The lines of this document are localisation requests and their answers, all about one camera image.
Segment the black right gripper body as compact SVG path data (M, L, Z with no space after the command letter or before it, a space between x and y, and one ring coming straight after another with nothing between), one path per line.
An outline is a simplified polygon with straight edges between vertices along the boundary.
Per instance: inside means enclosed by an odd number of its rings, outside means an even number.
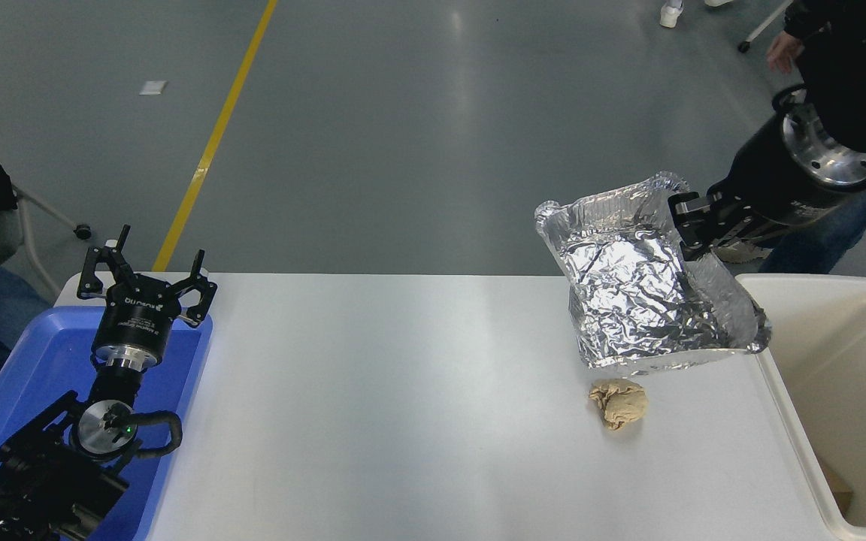
M866 190L866 152L838 143L815 112L777 112L737 151L725 191L757 215L810 225Z

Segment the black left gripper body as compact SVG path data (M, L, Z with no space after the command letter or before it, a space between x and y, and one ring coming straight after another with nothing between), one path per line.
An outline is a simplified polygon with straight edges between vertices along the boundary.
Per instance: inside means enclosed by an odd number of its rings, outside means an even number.
M138 275L133 286L117 282L106 292L103 312L92 353L100 361L130 355L142 361L164 356L178 301L169 297L171 284L149 275Z

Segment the person's hand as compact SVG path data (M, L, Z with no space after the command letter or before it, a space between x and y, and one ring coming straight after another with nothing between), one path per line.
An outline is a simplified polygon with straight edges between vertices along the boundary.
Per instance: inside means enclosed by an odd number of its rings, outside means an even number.
M772 40L772 44L766 52L766 61L770 71L790 74L794 71L796 59L803 50L804 42L801 38L790 35L787 31L781 31Z

